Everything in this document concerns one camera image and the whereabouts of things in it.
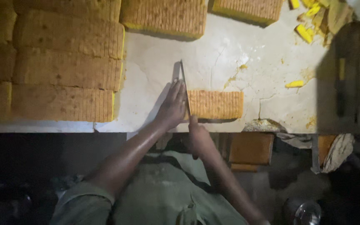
left hand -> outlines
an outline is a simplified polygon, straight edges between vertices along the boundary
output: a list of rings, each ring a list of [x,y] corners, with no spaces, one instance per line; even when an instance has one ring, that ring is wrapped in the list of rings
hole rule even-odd
[[[173,80],[155,120],[162,122],[170,130],[183,121],[186,107],[186,85],[182,80],[176,78]]]

knife blade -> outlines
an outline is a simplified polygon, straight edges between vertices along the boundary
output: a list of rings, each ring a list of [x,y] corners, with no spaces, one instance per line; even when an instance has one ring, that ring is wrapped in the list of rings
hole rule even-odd
[[[187,92],[187,82],[186,82],[186,76],[184,74],[184,67],[183,67],[183,59],[180,60],[180,69],[181,69],[181,73],[182,73],[182,76],[183,76],[183,81],[184,81],[184,85],[186,85],[186,95],[187,95],[187,102],[188,102],[188,116],[189,118],[191,118],[191,107],[190,107],[190,101],[189,101],[189,98],[188,98],[188,92]]]

table surface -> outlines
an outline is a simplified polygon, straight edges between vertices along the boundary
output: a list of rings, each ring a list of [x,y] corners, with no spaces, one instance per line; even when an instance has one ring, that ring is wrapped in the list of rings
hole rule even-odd
[[[208,13],[205,34],[194,41],[126,32],[125,79],[115,96],[114,121],[14,121],[0,123],[0,132],[135,132],[155,117],[180,59],[188,90],[244,93],[242,118],[205,124],[209,131],[263,131],[275,124],[290,133],[316,132],[316,67],[328,48],[319,35],[307,44],[294,32],[303,12],[284,2],[279,21],[266,28]],[[305,85],[284,87],[295,80]],[[187,132],[187,124],[173,131]]]

shirt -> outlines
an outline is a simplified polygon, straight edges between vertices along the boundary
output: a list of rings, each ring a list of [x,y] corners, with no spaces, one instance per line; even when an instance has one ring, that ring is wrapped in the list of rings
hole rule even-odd
[[[213,192],[201,160],[167,151],[147,154],[119,199],[86,181],[58,201],[51,224],[246,224]]]

man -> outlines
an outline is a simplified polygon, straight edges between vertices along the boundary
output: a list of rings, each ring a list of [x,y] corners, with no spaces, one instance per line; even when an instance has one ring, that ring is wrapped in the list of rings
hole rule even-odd
[[[195,116],[189,125],[192,155],[147,154],[163,134],[182,122],[186,108],[186,86],[175,79],[154,121],[68,190],[57,203],[51,223],[268,224]],[[225,198],[210,186],[204,167],[212,172]]]

